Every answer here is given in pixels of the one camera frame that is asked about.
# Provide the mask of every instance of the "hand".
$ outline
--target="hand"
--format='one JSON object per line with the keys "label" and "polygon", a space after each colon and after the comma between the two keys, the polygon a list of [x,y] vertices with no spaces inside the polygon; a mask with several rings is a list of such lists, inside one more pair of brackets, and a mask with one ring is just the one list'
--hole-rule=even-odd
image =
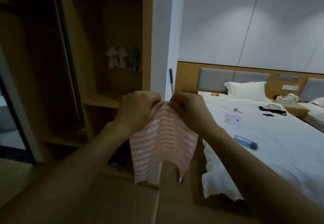
{"label": "hand", "polygon": [[159,93],[135,91],[123,96],[114,123],[129,137],[152,121],[162,105]]}
{"label": "hand", "polygon": [[218,127],[201,95],[178,92],[173,95],[169,106],[178,113],[189,129],[203,136]]}

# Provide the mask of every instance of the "white bed sheet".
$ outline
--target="white bed sheet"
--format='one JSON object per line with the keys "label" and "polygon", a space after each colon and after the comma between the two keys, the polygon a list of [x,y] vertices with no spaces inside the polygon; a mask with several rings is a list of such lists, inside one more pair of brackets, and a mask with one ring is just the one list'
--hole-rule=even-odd
{"label": "white bed sheet", "polygon": [[310,110],[305,118],[305,121],[324,133],[324,108],[310,103],[299,104]]}
{"label": "white bed sheet", "polygon": [[[287,116],[260,111],[268,101],[205,95],[215,121],[234,137],[239,135],[258,144],[257,151],[243,147],[271,169],[299,188],[314,202],[324,206],[324,134],[287,113]],[[243,114],[234,112],[238,108]],[[243,127],[225,123],[225,113],[242,117]],[[269,113],[274,117],[264,116]],[[207,173],[202,176],[205,198],[224,193],[243,199],[216,153],[203,141]]]}

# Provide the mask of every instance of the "nightstand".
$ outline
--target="nightstand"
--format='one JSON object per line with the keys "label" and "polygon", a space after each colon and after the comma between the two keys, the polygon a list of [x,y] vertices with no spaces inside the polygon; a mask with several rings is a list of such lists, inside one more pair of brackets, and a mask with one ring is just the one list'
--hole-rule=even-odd
{"label": "nightstand", "polygon": [[283,105],[283,107],[286,108],[286,110],[292,114],[293,116],[296,116],[298,118],[304,118],[307,116],[309,109],[303,107],[300,104],[294,104],[294,105]]}

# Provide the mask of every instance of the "bottle cap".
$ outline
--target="bottle cap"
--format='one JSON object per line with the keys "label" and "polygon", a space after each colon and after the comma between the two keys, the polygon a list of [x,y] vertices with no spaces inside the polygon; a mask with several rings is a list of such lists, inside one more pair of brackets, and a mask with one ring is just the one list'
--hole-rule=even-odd
{"label": "bottle cap", "polygon": [[256,149],[258,148],[258,144],[255,143],[255,142],[251,142],[250,148],[251,148],[252,150],[256,150]]}

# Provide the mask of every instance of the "black strap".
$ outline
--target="black strap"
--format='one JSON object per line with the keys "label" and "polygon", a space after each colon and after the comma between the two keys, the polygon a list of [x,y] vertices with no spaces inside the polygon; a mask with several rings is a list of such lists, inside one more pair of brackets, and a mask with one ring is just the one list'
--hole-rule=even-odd
{"label": "black strap", "polygon": [[277,114],[280,114],[280,115],[283,115],[283,116],[287,115],[286,111],[265,109],[262,106],[259,106],[259,109],[262,110],[262,111],[270,111],[272,113],[277,113]]}

